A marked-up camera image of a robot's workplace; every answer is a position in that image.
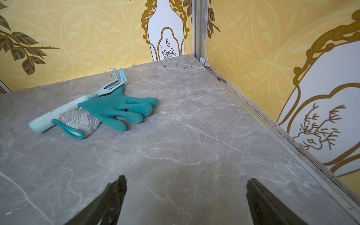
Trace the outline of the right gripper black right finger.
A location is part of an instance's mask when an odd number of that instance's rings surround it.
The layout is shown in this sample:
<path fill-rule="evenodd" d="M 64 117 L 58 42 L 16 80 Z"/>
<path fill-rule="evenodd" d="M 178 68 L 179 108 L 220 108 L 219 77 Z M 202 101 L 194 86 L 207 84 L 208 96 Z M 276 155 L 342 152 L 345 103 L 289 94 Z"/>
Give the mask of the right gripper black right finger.
<path fill-rule="evenodd" d="M 290 210 L 257 179 L 247 182 L 247 201 L 255 225 L 305 225 L 299 216 Z"/>

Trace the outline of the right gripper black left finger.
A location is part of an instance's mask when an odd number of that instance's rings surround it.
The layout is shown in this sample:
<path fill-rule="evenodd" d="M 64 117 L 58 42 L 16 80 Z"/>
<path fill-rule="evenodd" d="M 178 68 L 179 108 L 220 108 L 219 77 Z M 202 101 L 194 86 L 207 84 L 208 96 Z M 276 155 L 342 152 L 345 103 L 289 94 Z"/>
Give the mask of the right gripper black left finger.
<path fill-rule="evenodd" d="M 124 175 L 107 184 L 104 191 L 70 219 L 67 225 L 117 225 L 127 192 Z"/>

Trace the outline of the aluminium frame corner post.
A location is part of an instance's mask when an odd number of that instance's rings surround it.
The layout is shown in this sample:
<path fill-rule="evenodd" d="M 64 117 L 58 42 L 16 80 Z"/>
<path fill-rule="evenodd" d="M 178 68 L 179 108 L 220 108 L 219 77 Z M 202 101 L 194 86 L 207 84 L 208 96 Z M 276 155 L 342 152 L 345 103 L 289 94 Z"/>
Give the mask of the aluminium frame corner post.
<path fill-rule="evenodd" d="M 192 1 L 193 55 L 205 68 L 211 67 L 206 56 L 208 6 L 209 1 L 206 0 Z"/>

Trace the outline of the light blue hand rake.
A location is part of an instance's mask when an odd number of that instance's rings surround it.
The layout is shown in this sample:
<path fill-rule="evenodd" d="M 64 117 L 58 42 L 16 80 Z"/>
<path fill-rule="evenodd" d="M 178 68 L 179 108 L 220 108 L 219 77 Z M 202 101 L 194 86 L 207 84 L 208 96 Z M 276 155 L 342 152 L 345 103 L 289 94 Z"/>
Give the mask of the light blue hand rake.
<path fill-rule="evenodd" d="M 50 128 L 55 126 L 55 124 L 52 123 L 52 120 L 55 119 L 56 116 L 60 115 L 61 113 L 66 113 L 66 112 L 71 112 L 71 111 L 77 110 L 79 103 L 109 94 L 109 93 L 113 92 L 114 90 L 116 90 L 117 88 L 124 85 L 128 81 L 123 68 L 121 68 L 118 71 L 113 68 L 112 71 L 115 75 L 114 81 L 112 81 L 108 84 L 105 84 L 102 88 L 100 88 L 98 91 L 93 92 L 91 95 L 81 96 L 81 97 L 79 97 L 69 103 L 66 103 L 54 110 L 51 110 L 50 112 L 45 113 L 42 116 L 37 117 L 36 119 L 34 119 L 28 123 L 29 127 L 33 131 L 42 134 L 42 133 L 48 131 Z"/>

